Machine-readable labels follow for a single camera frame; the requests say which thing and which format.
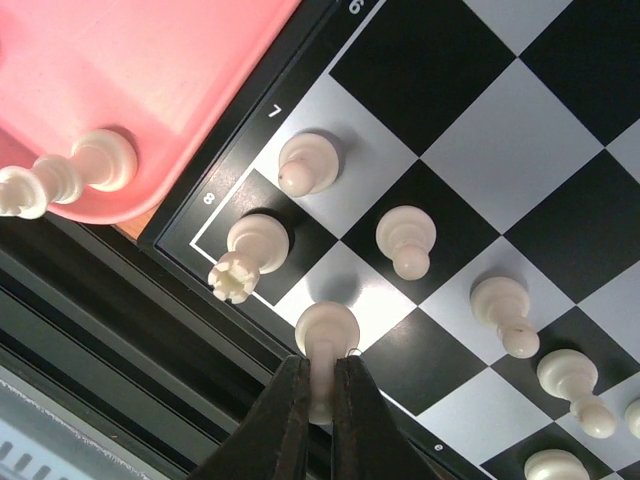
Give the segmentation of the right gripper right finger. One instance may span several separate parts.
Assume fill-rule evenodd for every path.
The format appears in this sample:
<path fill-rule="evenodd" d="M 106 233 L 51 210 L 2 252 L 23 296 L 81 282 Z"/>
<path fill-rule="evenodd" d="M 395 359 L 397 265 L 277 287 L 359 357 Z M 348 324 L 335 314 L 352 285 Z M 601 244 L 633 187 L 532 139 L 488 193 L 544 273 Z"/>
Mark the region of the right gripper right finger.
<path fill-rule="evenodd" d="M 439 477 L 398 430 L 360 357 L 339 359 L 334 377 L 333 479 Z"/>

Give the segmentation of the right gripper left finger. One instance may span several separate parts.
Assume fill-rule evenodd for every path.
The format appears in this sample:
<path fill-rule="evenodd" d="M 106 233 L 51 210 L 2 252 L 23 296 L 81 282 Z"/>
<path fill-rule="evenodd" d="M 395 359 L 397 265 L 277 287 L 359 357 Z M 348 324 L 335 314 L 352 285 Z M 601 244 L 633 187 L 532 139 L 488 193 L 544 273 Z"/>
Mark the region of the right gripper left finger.
<path fill-rule="evenodd" d="M 189 478 L 304 479 L 310 403 L 310 361 L 289 356 L 235 432 Z"/>

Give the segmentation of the white chess piece twelve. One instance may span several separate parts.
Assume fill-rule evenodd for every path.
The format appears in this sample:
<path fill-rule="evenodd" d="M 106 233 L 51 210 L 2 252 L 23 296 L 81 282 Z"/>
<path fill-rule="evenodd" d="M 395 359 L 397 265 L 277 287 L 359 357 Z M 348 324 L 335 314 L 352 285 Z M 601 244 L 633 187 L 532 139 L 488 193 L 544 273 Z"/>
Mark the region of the white chess piece twelve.
<path fill-rule="evenodd" d="M 342 304 L 318 302 L 301 314 L 295 327 L 295 340 L 310 361 L 309 422 L 329 425 L 333 420 L 335 365 L 358 347 L 358 321 Z"/>

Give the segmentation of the white chess piece thirteen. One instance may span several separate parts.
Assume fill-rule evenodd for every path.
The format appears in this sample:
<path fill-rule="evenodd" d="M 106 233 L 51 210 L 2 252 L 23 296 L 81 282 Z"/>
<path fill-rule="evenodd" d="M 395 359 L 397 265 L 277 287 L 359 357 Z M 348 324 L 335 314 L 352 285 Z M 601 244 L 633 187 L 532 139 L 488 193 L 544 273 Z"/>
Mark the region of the white chess piece thirteen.
<path fill-rule="evenodd" d="M 526 480 L 589 480 L 583 463 L 572 453 L 548 449 L 531 455 L 523 468 Z"/>

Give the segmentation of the white chess pawn three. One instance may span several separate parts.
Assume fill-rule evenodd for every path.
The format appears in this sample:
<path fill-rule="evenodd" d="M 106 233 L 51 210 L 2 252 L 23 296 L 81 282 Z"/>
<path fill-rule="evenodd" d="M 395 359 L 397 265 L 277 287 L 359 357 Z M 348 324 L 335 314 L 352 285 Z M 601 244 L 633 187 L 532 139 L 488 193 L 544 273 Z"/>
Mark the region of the white chess pawn three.
<path fill-rule="evenodd" d="M 516 280 L 487 278 L 470 295 L 474 318 L 495 330 L 506 353 L 514 358 L 533 357 L 540 348 L 538 333 L 528 319 L 530 297 Z"/>

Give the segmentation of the white chess piece eleven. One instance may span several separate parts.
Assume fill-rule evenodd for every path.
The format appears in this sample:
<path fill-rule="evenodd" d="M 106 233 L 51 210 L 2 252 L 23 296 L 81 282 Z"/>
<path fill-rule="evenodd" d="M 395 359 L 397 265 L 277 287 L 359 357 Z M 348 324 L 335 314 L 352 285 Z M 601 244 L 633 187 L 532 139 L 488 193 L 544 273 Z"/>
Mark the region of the white chess piece eleven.
<path fill-rule="evenodd" d="M 287 230 L 274 217 L 250 214 L 241 218 L 228 232 L 227 252 L 208 274 L 213 295 L 232 304 L 243 303 L 262 275 L 284 264 L 289 249 Z"/>

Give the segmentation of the white chess pawn six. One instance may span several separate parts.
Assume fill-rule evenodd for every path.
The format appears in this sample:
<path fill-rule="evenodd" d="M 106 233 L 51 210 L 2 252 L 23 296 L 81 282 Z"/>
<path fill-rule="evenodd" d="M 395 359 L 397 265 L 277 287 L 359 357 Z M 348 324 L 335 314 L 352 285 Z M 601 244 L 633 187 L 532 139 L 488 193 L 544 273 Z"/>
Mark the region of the white chess pawn six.
<path fill-rule="evenodd" d="M 594 394 L 599 372 L 585 354 L 572 349 L 555 350 L 540 360 L 536 375 L 548 395 L 569 403 L 570 413 L 587 435 L 606 439 L 614 434 L 617 419 Z"/>

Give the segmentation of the white chess pawn two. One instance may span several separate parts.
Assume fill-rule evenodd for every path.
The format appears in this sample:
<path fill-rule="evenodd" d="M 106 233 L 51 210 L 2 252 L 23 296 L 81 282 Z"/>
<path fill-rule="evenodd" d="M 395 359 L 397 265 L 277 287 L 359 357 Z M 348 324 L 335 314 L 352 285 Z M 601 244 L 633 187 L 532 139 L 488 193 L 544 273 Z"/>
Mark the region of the white chess pawn two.
<path fill-rule="evenodd" d="M 640 399 L 633 400 L 625 409 L 624 420 L 630 433 L 640 438 Z"/>

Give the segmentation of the white pawn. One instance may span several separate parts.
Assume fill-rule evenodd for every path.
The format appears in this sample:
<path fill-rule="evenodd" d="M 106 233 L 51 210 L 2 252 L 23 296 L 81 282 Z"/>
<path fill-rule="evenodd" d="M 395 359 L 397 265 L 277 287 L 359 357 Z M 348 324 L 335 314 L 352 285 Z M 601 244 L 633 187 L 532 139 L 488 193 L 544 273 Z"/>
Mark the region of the white pawn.
<path fill-rule="evenodd" d="M 279 153 L 278 184 L 287 195 L 300 198 L 330 187 L 339 168 L 340 157 L 330 140 L 316 133 L 300 133 Z"/>

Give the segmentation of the white chess piece fourteen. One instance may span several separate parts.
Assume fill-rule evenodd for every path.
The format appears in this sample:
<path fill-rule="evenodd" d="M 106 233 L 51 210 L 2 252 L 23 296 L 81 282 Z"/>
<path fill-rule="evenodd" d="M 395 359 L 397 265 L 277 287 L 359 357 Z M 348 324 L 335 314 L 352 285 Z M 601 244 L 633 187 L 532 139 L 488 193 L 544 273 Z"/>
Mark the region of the white chess piece fourteen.
<path fill-rule="evenodd" d="M 124 136 L 109 129 L 87 132 L 68 157 L 46 154 L 29 168 L 3 167 L 1 215 L 37 219 L 52 204 L 76 202 L 87 187 L 118 191 L 132 181 L 137 167 L 137 154 Z"/>

